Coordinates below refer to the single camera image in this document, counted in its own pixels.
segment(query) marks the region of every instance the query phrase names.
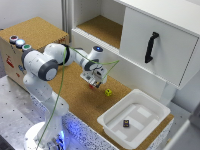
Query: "brown box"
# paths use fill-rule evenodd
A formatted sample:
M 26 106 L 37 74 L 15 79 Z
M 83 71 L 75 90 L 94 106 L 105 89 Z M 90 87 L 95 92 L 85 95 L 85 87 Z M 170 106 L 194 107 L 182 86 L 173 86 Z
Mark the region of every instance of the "brown box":
M 69 35 L 66 32 L 39 17 L 0 31 L 0 49 L 6 74 L 24 89 L 23 77 L 26 71 L 23 71 L 21 62 L 22 50 L 9 43 L 12 35 L 25 40 L 26 44 L 40 52 L 50 43 L 69 44 Z

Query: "cabinet handle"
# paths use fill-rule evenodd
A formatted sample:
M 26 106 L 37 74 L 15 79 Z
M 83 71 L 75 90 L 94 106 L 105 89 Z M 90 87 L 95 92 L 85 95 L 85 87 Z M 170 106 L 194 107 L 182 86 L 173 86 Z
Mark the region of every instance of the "cabinet handle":
M 149 39 L 147 52 L 146 52 L 146 56 L 145 56 L 146 64 L 149 63 L 150 61 L 152 61 L 152 59 L 153 59 L 153 57 L 151 56 L 151 52 L 152 52 L 152 48 L 153 48 L 153 44 L 154 44 L 154 39 L 156 39 L 157 37 L 159 37 L 159 34 L 156 32 L 153 32 L 151 38 Z

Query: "white tray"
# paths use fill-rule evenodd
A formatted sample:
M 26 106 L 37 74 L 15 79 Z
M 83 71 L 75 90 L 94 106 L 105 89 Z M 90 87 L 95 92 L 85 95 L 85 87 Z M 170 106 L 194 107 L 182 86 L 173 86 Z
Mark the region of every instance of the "white tray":
M 166 106 L 140 90 L 133 90 L 97 121 L 122 147 L 136 149 L 169 113 Z M 130 126 L 123 127 L 123 120 L 129 120 Z

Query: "green string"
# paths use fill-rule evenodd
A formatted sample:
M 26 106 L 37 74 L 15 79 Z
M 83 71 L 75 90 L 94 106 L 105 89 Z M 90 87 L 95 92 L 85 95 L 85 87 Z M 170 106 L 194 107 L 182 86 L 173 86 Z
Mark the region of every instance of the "green string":
M 53 117 L 53 115 L 54 115 L 54 112 L 55 112 L 55 109 L 56 109 L 56 106 L 57 106 L 57 103 L 58 103 L 58 98 L 60 97 L 60 92 L 61 92 L 61 89 L 62 89 L 62 85 L 63 85 L 63 79 L 64 79 L 64 62 L 65 62 L 65 56 L 66 56 L 66 48 L 65 48 L 65 51 L 64 51 L 64 55 L 63 55 L 63 67 L 62 67 L 62 79 L 61 79 L 61 84 L 60 84 L 60 89 L 59 89 L 59 93 L 58 93 L 58 96 L 57 96 L 57 99 L 56 99 L 56 103 L 55 103 L 55 106 L 54 106 L 54 108 L 53 108 L 53 112 L 52 112 L 52 114 L 51 114 L 51 117 L 50 117 L 50 119 L 49 119 L 49 121 L 48 121 L 48 123 L 47 123 L 47 125 L 46 125 L 46 127 L 45 127 L 45 129 L 44 129 L 44 131 L 43 131 L 43 133 L 42 133 L 42 136 L 41 136 L 41 138 L 40 138 L 40 140 L 39 140 L 39 143 L 38 143 L 38 145 L 37 145 L 37 148 L 36 148 L 36 150 L 38 149 L 38 147 L 39 147 L 39 145 L 40 145 L 40 142 L 41 142 L 41 140 L 42 140 L 42 138 L 43 138 L 43 136 L 44 136 L 44 133 L 45 133 L 45 131 L 46 131 L 46 129 L 47 129 L 47 127 L 49 126 L 49 123 L 50 123 L 50 121 L 51 121 L 51 119 L 52 119 L 52 117 Z
M 91 61 L 91 62 L 93 62 L 93 63 L 95 63 L 95 64 L 101 64 L 101 65 L 109 65 L 109 64 L 114 64 L 111 68 L 110 68 L 110 70 L 106 73 L 106 75 L 103 77 L 103 79 L 101 80 L 101 82 L 105 79 L 105 77 L 110 73 L 110 71 L 115 67 L 115 65 L 117 65 L 117 63 L 119 62 L 119 60 L 117 60 L 117 61 L 113 61 L 113 62 L 109 62 L 109 63 L 99 63 L 99 62 L 95 62 L 95 61 L 92 61 L 92 60 L 89 60 L 87 57 L 85 57 L 85 56 L 83 56 L 81 53 L 79 53 L 76 49 L 74 49 L 74 48 L 72 48 L 72 47 L 70 47 L 72 50 L 74 50 L 75 52 L 77 52 L 79 55 L 81 55 L 82 57 L 84 57 L 85 59 L 87 59 L 88 61 Z M 46 127 L 45 127 L 45 129 L 44 129 L 44 131 L 43 131 L 43 133 L 42 133 L 42 136 L 41 136 L 41 138 L 40 138 L 40 140 L 39 140 L 39 143 L 38 143 L 38 145 L 37 145 L 37 148 L 36 148 L 36 150 L 38 149 L 38 147 L 39 147 L 39 145 L 40 145 L 40 143 L 41 143 L 41 140 L 42 140 L 42 138 L 43 138 L 43 136 L 44 136 L 44 133 L 46 132 L 46 129 L 47 129 L 47 127 L 48 127 L 48 125 L 49 125 L 49 123 L 50 123 L 50 121 L 51 121 L 51 119 L 52 119 L 52 117 L 53 117 L 53 115 L 54 115 L 54 112 L 55 112 L 55 109 L 56 109 L 56 106 L 57 106 L 57 102 L 58 102 L 58 98 L 60 97 L 60 92 L 61 92 L 61 89 L 62 89 L 62 85 L 63 85 L 63 79 L 64 79 L 64 62 L 65 62 L 65 57 L 66 57 L 66 48 L 65 48 L 65 51 L 64 51 L 64 55 L 63 55 L 63 67 L 62 67 L 62 79 L 61 79 L 61 85 L 60 85 L 60 89 L 59 89 L 59 93 L 58 93 L 58 96 L 57 96 L 57 99 L 56 99 L 56 103 L 55 103 L 55 106 L 54 106 L 54 108 L 53 108 L 53 112 L 52 112 L 52 114 L 51 114 L 51 117 L 50 117 L 50 119 L 49 119 L 49 121 L 48 121 L 48 123 L 47 123 L 47 125 L 46 125 Z

